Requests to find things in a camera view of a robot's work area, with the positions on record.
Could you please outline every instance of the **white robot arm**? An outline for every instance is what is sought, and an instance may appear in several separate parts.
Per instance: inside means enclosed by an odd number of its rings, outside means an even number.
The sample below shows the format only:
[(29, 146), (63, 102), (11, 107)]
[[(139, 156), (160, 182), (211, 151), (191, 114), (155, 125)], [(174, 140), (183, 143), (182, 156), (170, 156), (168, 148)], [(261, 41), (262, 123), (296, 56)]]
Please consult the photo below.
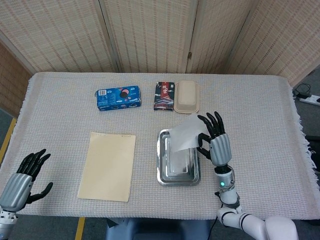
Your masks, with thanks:
[(12, 174), (0, 197), (0, 240), (7, 240), (17, 223), (16, 212), (23, 209), (26, 204), (31, 204), (44, 198), (51, 190), (50, 182), (43, 192), (31, 195), (31, 188), (38, 176), (42, 165), (50, 157), (50, 154), (42, 156), (45, 149), (26, 156), (17, 172)]
[[(210, 136), (204, 133), (198, 135), (197, 150), (215, 166), (214, 172), (219, 184), (219, 191), (215, 195), (222, 203), (217, 213), (219, 221), (224, 226), (243, 230), (256, 240), (297, 240), (297, 229), (291, 219), (272, 216), (263, 221), (244, 212), (235, 187), (234, 170), (228, 165), (232, 155), (223, 120), (217, 112), (214, 112), (216, 118), (208, 112), (206, 115), (211, 122), (201, 115), (198, 115), (198, 118), (205, 123)], [(202, 147), (203, 141), (209, 143), (210, 150)]]

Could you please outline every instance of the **tissue paper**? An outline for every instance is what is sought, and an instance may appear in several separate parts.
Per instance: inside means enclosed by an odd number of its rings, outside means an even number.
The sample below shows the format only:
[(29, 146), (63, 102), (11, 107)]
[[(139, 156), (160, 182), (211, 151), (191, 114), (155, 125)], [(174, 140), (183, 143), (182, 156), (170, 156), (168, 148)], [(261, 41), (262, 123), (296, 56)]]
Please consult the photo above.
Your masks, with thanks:
[(169, 130), (171, 151), (178, 152), (184, 149), (199, 147), (198, 135), (209, 135), (206, 125), (197, 114), (191, 114), (183, 123)]

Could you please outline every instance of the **table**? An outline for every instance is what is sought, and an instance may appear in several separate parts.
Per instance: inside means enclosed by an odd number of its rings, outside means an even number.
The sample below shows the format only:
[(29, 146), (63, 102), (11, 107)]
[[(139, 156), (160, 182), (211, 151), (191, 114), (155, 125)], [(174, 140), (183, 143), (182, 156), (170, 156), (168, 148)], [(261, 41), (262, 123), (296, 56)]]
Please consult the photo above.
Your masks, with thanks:
[[(320, 193), (287, 80), (278, 76), (40, 72), (29, 81), (17, 125), (0, 169), (0, 192), (21, 160), (43, 148), (51, 153), (32, 188), (42, 200), (20, 213), (44, 216), (213, 219), (220, 207), (214, 166), (200, 157), (196, 186), (157, 181), (157, 136), (188, 115), (154, 111), (156, 82), (194, 80), (200, 114), (218, 111), (229, 135), (235, 185), (243, 208), (259, 218), (281, 215), (318, 219)], [(138, 85), (142, 106), (100, 112), (94, 96), (102, 88)], [(90, 132), (134, 134), (128, 202), (77, 198)]]

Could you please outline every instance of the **stainless steel tray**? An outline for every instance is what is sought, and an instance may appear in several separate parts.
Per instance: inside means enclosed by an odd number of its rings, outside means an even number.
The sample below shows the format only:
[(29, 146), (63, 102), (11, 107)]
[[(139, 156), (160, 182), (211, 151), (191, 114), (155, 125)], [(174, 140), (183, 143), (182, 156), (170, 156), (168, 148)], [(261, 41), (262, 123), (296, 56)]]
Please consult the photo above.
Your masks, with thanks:
[(157, 179), (165, 186), (190, 186), (200, 181), (196, 148), (171, 152), (169, 129), (159, 133), (157, 142)]

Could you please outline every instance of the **silver robotic hand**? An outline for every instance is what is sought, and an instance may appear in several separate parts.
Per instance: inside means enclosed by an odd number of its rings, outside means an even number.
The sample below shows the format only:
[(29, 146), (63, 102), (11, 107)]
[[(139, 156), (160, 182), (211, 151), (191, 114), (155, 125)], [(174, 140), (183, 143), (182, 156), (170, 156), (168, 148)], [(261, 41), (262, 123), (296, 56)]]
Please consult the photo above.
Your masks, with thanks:
[[(210, 121), (201, 115), (198, 115), (198, 118), (204, 122), (210, 136), (204, 133), (198, 135), (197, 150), (215, 166), (219, 189), (215, 195), (222, 203), (217, 213), (219, 221), (226, 227), (243, 230), (256, 240), (297, 240), (296, 226), (289, 218), (272, 216), (262, 221), (244, 212), (235, 187), (234, 170), (228, 165), (232, 155), (223, 120), (217, 112), (214, 112), (215, 117), (208, 112), (206, 115)], [(203, 148), (203, 141), (209, 143), (209, 150)]]
[(23, 209), (26, 204), (31, 204), (44, 198), (51, 190), (53, 183), (50, 182), (43, 192), (31, 195), (31, 188), (38, 176), (42, 165), (50, 157), (43, 154), (45, 149), (26, 156), (17, 172), (12, 174), (0, 197), (0, 240), (9, 238), (18, 217), (16, 212)]

